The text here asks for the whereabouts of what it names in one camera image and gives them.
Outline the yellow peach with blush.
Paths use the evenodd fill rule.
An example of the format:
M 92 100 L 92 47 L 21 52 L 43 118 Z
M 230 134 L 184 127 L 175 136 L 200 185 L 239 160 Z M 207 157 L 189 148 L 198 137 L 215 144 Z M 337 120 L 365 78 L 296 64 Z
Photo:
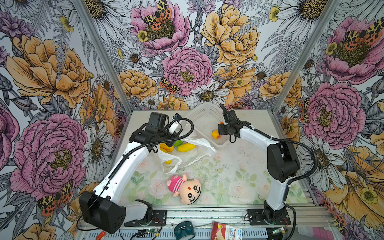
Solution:
M 219 134 L 219 131 L 218 131 L 218 130 L 214 130 L 214 131 L 212 132 L 212 137 L 213 137 L 215 140 L 218 140 L 218 139 L 221 137 L 221 135 Z

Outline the white plastic bag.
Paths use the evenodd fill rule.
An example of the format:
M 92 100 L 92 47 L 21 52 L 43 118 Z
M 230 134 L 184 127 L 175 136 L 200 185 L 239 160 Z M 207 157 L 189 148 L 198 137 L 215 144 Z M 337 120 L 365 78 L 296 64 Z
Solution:
M 172 147 L 165 143 L 159 144 L 158 147 L 157 158 L 163 172 L 167 175 L 174 174 L 180 168 L 190 166 L 217 153 L 217 150 L 204 138 L 185 138 L 176 141 Z

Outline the yellow mango fruit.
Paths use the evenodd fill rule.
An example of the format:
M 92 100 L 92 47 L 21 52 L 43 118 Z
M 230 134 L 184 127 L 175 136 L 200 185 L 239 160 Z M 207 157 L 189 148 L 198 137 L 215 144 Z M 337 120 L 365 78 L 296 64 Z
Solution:
M 189 152 L 189 151 L 192 151 L 196 148 L 197 146 L 194 145 L 194 144 L 190 144 L 190 143 L 185 143 L 185 144 L 182 144 L 180 146 L 177 147 L 177 150 L 181 153 L 186 153 L 186 152 Z

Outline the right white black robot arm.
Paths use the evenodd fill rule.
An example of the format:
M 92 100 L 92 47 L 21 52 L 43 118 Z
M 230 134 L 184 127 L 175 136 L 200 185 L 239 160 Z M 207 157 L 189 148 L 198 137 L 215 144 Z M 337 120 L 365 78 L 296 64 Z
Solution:
M 263 218 L 266 223 L 273 224 L 286 215 L 291 182 L 300 169 L 296 142 L 274 138 L 250 123 L 241 121 L 234 110 L 229 111 L 222 104 L 220 107 L 224 122 L 218 124 L 219 134 L 248 141 L 267 154 L 267 170 L 272 180 L 269 196 L 264 203 Z

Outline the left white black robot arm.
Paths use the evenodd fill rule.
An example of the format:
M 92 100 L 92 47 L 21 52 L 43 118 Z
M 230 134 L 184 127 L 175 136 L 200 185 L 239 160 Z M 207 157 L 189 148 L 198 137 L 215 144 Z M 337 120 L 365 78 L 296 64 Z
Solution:
M 149 153 L 164 141 L 173 144 L 181 134 L 180 119 L 179 114 L 169 119 L 168 115 L 152 112 L 149 121 L 132 133 L 124 153 L 107 176 L 91 192 L 80 194 L 81 218 L 87 224 L 96 230 L 114 234 L 125 223 L 147 224 L 152 220 L 153 207 L 150 203 L 136 200 L 124 207 L 120 205 L 120 200 L 137 167 Z

